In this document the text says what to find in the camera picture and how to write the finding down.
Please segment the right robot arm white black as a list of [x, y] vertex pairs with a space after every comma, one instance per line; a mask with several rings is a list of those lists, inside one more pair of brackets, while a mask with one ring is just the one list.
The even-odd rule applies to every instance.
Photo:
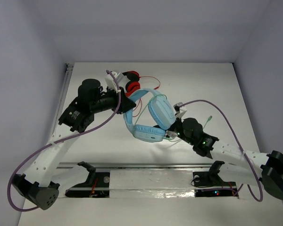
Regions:
[[283, 154], [278, 151], [259, 153], [242, 150], [203, 132], [194, 118], [176, 119], [168, 129], [170, 137], [177, 136], [190, 144], [201, 157], [214, 162], [208, 171], [193, 174], [191, 185], [198, 189], [221, 187], [231, 182], [260, 186], [272, 197], [283, 201]]

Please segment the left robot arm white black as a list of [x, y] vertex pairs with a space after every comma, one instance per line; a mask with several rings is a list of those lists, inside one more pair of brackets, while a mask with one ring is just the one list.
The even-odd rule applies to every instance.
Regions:
[[55, 132], [61, 137], [51, 139], [47, 145], [25, 159], [37, 158], [21, 174], [22, 162], [12, 173], [7, 187], [10, 206], [19, 212], [29, 209], [17, 207], [11, 199], [11, 188], [35, 206], [32, 210], [50, 208], [68, 189], [82, 184], [91, 186], [96, 181], [96, 169], [82, 161], [67, 172], [54, 175], [54, 171], [73, 143], [82, 135], [91, 133], [107, 124], [116, 114], [123, 114], [136, 104], [128, 98], [127, 91], [116, 79], [106, 80], [106, 90], [96, 79], [85, 79], [78, 88], [77, 96], [58, 119]]

